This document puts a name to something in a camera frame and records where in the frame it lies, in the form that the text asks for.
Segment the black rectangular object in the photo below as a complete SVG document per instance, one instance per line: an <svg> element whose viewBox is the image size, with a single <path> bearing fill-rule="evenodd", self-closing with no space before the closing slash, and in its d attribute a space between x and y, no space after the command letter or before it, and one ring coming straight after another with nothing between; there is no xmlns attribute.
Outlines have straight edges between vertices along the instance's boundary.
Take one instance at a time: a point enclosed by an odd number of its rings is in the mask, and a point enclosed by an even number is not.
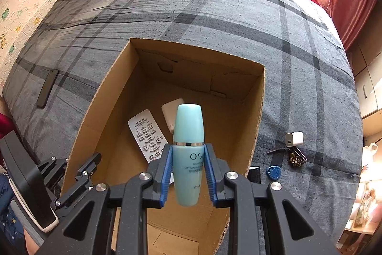
<svg viewBox="0 0 382 255"><path fill-rule="evenodd" d="M44 84L42 85L39 98L37 99L37 107L44 108L48 102L50 92L53 88L54 82L56 81L58 75L58 70L51 70L48 76L45 78Z"/></svg>
<svg viewBox="0 0 382 255"><path fill-rule="evenodd" d="M15 131L0 139L9 178L14 182L20 195L42 228L55 221L50 208L50 198L37 165L22 146Z"/></svg>

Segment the blue gripper pad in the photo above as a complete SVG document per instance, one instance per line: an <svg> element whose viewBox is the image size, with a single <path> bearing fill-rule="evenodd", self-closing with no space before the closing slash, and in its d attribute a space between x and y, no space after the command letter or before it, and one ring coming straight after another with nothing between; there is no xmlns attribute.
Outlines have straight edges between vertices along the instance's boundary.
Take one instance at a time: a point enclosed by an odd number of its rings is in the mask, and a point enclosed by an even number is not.
<svg viewBox="0 0 382 255"><path fill-rule="evenodd" d="M160 183L160 198L159 203L161 207L165 206L167 195L169 194L170 178L172 173L172 145L170 146L169 153L167 154L166 165L163 172L162 182Z"/></svg>
<svg viewBox="0 0 382 255"><path fill-rule="evenodd" d="M216 180L215 174L213 172L210 155L208 153L207 146L204 145L204 169L206 170L206 178L208 185L208 192L210 194L210 199L213 206L216 206L217 203L217 194L216 194Z"/></svg>

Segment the curtain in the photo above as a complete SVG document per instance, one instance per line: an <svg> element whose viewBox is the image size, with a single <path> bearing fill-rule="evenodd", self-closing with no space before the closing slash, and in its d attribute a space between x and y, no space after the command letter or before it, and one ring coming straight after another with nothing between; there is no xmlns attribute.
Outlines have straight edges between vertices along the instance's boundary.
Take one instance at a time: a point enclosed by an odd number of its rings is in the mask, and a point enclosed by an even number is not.
<svg viewBox="0 0 382 255"><path fill-rule="evenodd" d="M326 12L332 18L347 50L364 26L377 0L330 0Z"/></svg>

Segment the blue lid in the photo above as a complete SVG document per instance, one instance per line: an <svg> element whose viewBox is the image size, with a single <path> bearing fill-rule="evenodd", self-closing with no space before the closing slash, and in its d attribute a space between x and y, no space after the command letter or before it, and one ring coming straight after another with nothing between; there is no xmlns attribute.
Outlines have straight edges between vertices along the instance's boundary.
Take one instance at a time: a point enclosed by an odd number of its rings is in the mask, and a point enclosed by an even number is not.
<svg viewBox="0 0 382 255"><path fill-rule="evenodd" d="M196 104L181 104L175 118L174 142L204 142L202 108Z"/></svg>
<svg viewBox="0 0 382 255"><path fill-rule="evenodd" d="M278 180L281 176L281 168L277 165L272 165L267 169L267 175L271 180Z"/></svg>

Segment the silver ring on bottle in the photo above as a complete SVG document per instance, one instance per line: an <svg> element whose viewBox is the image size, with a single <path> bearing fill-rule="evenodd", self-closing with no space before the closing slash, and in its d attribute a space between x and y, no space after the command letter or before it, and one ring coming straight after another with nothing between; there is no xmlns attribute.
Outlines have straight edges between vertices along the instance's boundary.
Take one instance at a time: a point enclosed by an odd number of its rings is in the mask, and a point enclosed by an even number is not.
<svg viewBox="0 0 382 255"><path fill-rule="evenodd" d="M173 142L172 144L177 146L203 146L204 142L201 142L201 143Z"/></svg>

